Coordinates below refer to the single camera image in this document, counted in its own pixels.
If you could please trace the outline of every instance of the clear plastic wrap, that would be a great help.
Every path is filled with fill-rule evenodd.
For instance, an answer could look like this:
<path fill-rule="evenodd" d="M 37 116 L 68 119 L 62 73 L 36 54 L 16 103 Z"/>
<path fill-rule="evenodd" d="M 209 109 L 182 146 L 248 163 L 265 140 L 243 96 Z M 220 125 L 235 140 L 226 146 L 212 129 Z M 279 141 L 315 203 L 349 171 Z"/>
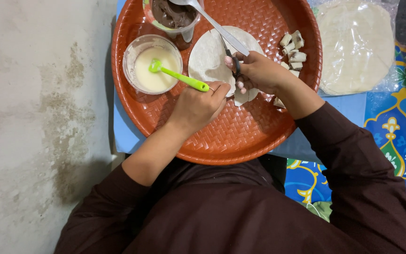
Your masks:
<path fill-rule="evenodd" d="M 321 32 L 320 95 L 397 91 L 399 0 L 308 0 Z"/>

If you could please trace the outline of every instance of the scissors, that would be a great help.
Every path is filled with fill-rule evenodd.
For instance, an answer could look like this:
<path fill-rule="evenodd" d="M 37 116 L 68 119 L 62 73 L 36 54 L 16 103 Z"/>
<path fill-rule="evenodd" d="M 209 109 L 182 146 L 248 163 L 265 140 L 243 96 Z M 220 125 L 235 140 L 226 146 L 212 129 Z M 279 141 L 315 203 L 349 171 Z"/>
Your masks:
<path fill-rule="evenodd" d="M 230 50 L 226 47 L 225 41 L 223 40 L 222 35 L 220 35 L 220 38 L 222 39 L 223 47 L 225 48 L 225 53 L 227 56 L 231 57 L 233 59 L 233 64 L 236 66 L 236 72 L 232 71 L 234 79 L 237 81 L 237 78 L 240 75 L 240 64 L 239 64 L 239 59 L 237 57 L 233 56 L 230 52 Z"/>

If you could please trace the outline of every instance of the person's left hand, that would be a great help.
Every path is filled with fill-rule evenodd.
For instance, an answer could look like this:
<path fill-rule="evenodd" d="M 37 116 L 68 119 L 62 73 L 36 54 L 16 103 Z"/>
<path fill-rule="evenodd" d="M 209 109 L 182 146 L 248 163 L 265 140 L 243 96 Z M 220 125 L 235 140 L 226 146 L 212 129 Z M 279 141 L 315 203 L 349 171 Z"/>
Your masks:
<path fill-rule="evenodd" d="M 188 137 L 212 122 L 225 107 L 226 94 L 231 86 L 221 81 L 206 84 L 211 87 L 207 92 L 191 87 L 184 89 L 167 121 Z"/>

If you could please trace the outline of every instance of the orange woven tray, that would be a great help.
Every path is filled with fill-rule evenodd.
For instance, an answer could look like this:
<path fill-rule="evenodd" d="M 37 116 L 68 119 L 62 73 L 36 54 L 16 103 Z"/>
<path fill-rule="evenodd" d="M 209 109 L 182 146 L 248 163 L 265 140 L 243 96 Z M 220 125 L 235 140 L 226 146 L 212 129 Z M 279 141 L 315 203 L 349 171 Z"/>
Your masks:
<path fill-rule="evenodd" d="M 220 25 L 236 26 L 253 35 L 266 55 L 283 58 L 278 44 L 285 32 L 299 30 L 305 39 L 302 52 L 308 55 L 300 79 L 317 91 L 322 70 L 322 43 L 312 10 L 306 0 L 205 0 L 206 12 Z M 211 24 L 203 17 L 195 27 L 193 45 Z M 144 34 L 167 37 L 145 22 L 141 0 L 127 0 L 121 10 L 112 41 L 112 72 L 117 93 L 127 114 L 145 135 L 160 128 L 173 111 L 186 84 L 180 82 L 162 95 L 136 93 L 122 70 L 123 54 L 135 38 Z M 183 74 L 193 45 L 181 51 Z M 253 101 L 235 107 L 228 100 L 220 116 L 191 136 L 178 158 L 206 165 L 230 165 L 259 157 L 277 147 L 296 129 L 286 110 L 273 105 L 273 96 L 261 93 Z"/>

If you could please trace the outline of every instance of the green cloth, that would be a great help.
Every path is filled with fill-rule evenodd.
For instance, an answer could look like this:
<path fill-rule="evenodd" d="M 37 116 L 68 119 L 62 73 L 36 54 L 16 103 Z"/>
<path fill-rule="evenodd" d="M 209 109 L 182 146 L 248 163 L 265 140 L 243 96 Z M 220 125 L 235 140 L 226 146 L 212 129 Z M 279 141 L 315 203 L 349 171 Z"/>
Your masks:
<path fill-rule="evenodd" d="M 313 204 L 301 203 L 313 214 L 323 218 L 327 222 L 330 222 L 330 214 L 332 210 L 330 209 L 331 202 L 314 202 Z"/>

